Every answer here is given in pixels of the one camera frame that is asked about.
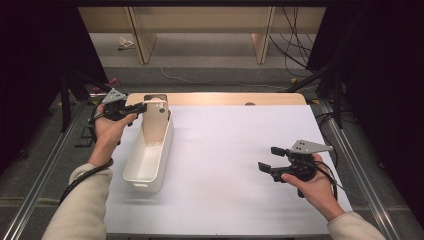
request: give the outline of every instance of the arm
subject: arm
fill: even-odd
[[[104,110],[104,105],[97,108]],[[120,140],[125,126],[136,118],[131,114],[113,122],[106,118],[96,120],[97,142],[87,164],[77,168],[70,183],[83,173],[106,164]],[[106,239],[106,200],[112,179],[110,169],[82,181],[62,202],[44,233],[43,239]]]
[[[318,154],[313,154],[315,161],[322,162]],[[328,172],[324,165],[318,165]],[[306,200],[314,206],[329,222],[328,230],[334,239],[384,239],[381,233],[358,214],[345,212],[333,196],[330,181],[324,174],[317,172],[314,179],[303,182],[290,174],[281,178],[297,187]]]

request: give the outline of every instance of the hand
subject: hand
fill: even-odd
[[[96,112],[103,112],[104,108],[105,105],[101,104]],[[116,122],[105,117],[98,118],[95,122],[97,142],[88,162],[95,167],[106,164],[120,141],[125,126],[133,122],[136,117],[137,114],[133,113]]]
[[[322,158],[319,154],[313,153],[312,155],[315,161],[322,162]],[[323,164],[319,164],[318,167],[328,172]],[[330,180],[321,172],[317,171],[316,176],[308,182],[303,182],[297,177],[287,173],[282,174],[281,178],[290,185],[297,187],[303,193],[306,200],[308,200],[327,221],[331,221],[344,213],[344,210],[333,196]]]

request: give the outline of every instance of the sleeve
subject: sleeve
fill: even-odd
[[[346,212],[331,220],[328,231],[333,239],[385,239],[369,222],[355,212]]]
[[[84,164],[71,174],[69,182],[93,169]],[[106,200],[112,170],[107,169],[82,181],[53,215],[43,239],[106,239]]]

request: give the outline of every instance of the white tabletop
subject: white tabletop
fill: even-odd
[[[108,233],[187,237],[285,237],[328,234],[326,220],[296,188],[274,183],[258,161],[288,166],[273,146],[298,139],[324,144],[309,106],[170,106],[174,138],[162,189],[139,193],[122,173],[141,117],[115,150],[107,201]],[[321,153],[333,169],[327,152]],[[343,191],[339,202],[351,206]]]

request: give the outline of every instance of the white container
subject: white container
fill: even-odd
[[[162,187],[169,149],[171,148],[174,125],[170,112],[163,142],[148,144],[143,127],[137,136],[133,150],[124,170],[124,180],[139,192],[157,192]]]

